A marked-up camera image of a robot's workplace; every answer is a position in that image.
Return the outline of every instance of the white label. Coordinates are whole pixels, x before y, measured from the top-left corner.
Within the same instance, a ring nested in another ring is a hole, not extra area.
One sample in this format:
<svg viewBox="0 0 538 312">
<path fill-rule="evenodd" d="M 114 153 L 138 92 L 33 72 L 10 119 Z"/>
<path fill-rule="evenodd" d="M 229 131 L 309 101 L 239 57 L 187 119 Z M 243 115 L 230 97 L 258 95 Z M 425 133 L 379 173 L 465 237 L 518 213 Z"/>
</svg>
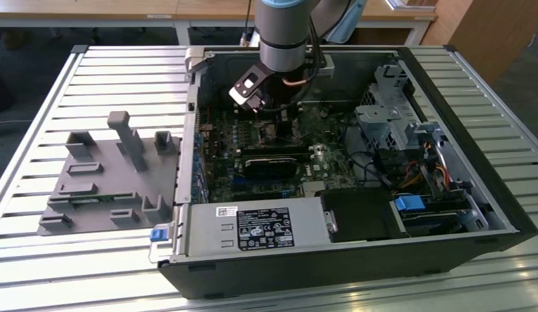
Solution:
<svg viewBox="0 0 538 312">
<path fill-rule="evenodd" d="M 149 14 L 147 18 L 173 18 L 173 15 L 165 15 L 165 14 Z"/>
<path fill-rule="evenodd" d="M 238 207 L 218 207 L 215 216 L 237 216 Z"/>
</svg>

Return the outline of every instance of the power supply label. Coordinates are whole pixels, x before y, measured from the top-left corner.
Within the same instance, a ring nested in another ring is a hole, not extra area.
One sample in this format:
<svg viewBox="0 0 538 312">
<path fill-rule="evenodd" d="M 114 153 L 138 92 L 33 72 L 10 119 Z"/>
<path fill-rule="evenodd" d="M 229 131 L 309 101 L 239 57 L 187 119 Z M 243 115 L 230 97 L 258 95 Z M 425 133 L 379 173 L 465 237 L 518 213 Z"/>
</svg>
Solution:
<svg viewBox="0 0 538 312">
<path fill-rule="evenodd" d="M 294 246 L 289 208 L 238 211 L 237 224 L 243 252 Z"/>
</svg>

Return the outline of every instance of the gray 3d-printed holder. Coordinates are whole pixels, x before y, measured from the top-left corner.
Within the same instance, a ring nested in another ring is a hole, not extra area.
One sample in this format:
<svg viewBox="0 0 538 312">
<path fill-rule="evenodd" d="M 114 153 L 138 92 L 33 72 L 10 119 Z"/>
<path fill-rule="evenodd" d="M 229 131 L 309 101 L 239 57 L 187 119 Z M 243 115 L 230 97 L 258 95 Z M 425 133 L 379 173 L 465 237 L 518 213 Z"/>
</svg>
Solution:
<svg viewBox="0 0 538 312">
<path fill-rule="evenodd" d="M 127 112 L 110 113 L 121 140 L 70 134 L 39 235 L 151 228 L 171 220 L 181 140 L 169 131 L 141 139 L 129 120 Z"/>
</svg>

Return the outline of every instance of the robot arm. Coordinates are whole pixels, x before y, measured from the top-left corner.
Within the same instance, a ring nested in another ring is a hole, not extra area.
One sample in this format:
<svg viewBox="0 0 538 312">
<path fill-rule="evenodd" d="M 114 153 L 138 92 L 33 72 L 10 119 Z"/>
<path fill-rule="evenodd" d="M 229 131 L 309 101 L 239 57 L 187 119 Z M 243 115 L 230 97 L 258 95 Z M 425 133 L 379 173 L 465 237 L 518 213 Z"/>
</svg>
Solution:
<svg viewBox="0 0 538 312">
<path fill-rule="evenodd" d="M 291 83 L 289 78 L 305 75 L 311 21 L 317 40 L 325 38 L 345 43 L 365 4 L 366 0 L 257 0 L 261 63 L 250 68 L 230 90 L 233 99 L 245 109 L 261 111 L 265 108 L 265 99 L 271 94 L 262 94 L 259 87 L 270 77 L 278 76 L 287 87 L 307 83 L 305 79 Z"/>
</svg>

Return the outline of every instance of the slatted aluminum platform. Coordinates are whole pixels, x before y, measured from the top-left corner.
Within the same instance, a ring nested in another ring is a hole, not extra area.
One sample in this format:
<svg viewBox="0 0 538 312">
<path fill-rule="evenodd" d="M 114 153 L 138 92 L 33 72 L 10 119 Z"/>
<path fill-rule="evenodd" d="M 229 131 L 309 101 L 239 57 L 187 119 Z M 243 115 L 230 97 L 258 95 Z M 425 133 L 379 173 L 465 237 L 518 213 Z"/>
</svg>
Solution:
<svg viewBox="0 0 538 312">
<path fill-rule="evenodd" d="M 457 53 L 413 52 L 538 226 L 538 140 Z M 142 137 L 182 134 L 185 47 L 91 47 L 69 57 L 0 180 L 0 311 L 506 311 L 538 307 L 538 237 L 446 274 L 186 300 L 149 261 L 149 229 L 38 237 L 69 132 L 115 138 L 126 110 Z M 417 96 L 425 114 L 433 110 Z M 170 253 L 170 246 L 161 250 Z"/>
</svg>

